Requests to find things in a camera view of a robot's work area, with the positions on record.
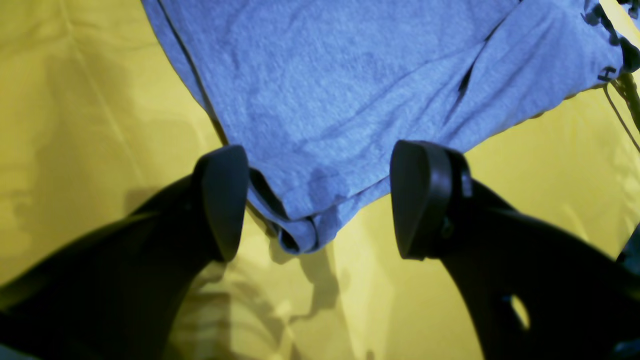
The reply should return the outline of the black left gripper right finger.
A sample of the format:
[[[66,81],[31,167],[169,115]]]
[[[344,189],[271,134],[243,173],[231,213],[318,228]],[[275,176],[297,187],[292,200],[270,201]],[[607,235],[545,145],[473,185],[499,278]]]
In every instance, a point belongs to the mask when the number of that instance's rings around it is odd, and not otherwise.
[[[390,161],[398,253],[441,261],[486,360],[637,360],[639,276],[525,215],[445,146],[400,140]]]

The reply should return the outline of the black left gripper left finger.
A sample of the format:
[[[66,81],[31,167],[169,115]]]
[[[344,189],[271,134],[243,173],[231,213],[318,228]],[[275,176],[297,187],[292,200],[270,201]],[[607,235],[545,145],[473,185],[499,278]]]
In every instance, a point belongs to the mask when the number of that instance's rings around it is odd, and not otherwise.
[[[73,240],[1,287],[3,360],[160,360],[190,285],[238,252],[244,148],[206,153],[119,221]]]

